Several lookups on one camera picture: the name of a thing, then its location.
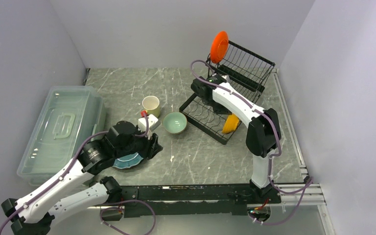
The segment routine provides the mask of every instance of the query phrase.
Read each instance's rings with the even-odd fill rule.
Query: lid handle
[[[68,124],[67,124],[67,129],[64,131],[64,128],[65,128],[65,121],[66,120],[69,120]],[[72,131],[72,126],[74,125],[74,119],[75,119],[75,114],[72,114],[72,113],[62,113],[61,115],[58,116],[57,118],[57,124],[59,124],[60,122],[62,122],[60,125],[55,125],[55,128],[58,127],[59,129],[59,132],[57,132],[55,129],[54,129],[54,139],[62,139],[62,138],[67,138],[68,136],[70,136],[71,134],[71,131]]]

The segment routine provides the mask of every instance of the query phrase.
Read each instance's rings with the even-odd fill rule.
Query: yellow cup
[[[161,114],[161,107],[159,106],[159,99],[156,96],[150,95],[142,100],[142,106],[148,113],[153,114],[156,118],[159,118]]]

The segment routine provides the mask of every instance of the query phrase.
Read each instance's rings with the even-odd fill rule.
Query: cup
[[[161,113],[161,107],[159,106],[159,99],[156,96],[150,95],[142,100],[142,106],[148,115],[152,114],[156,118],[159,118]]]

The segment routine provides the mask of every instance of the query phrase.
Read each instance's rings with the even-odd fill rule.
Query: dish rack
[[[212,63],[210,55],[206,62],[215,72],[230,76],[230,85],[255,104],[263,93],[267,78],[275,67],[275,63],[232,41],[229,41],[227,52],[220,63]],[[211,76],[212,71],[208,69],[208,77]],[[214,113],[212,107],[204,104],[196,94],[192,94],[179,108],[179,111],[187,117],[189,123],[221,144],[227,144],[234,134],[234,132],[222,133],[228,115]]]

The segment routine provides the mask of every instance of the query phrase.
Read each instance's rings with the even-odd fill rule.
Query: gray marble surface
[[[205,75],[205,67],[198,70]],[[145,96],[160,100],[162,121],[178,111],[193,94],[193,76],[188,68],[91,69],[86,85],[93,86],[104,98],[107,108],[105,130],[120,120],[137,124]],[[274,160],[277,183],[300,183],[302,177],[294,140],[282,109],[280,94],[271,75],[257,105],[278,112],[282,130],[283,154]],[[247,128],[241,125],[226,145],[222,145],[195,126],[188,124],[178,135],[162,126],[155,131],[163,151],[149,161],[127,170],[108,168],[96,176],[113,176],[121,185],[179,185],[248,183],[253,173],[253,157],[246,147]]]

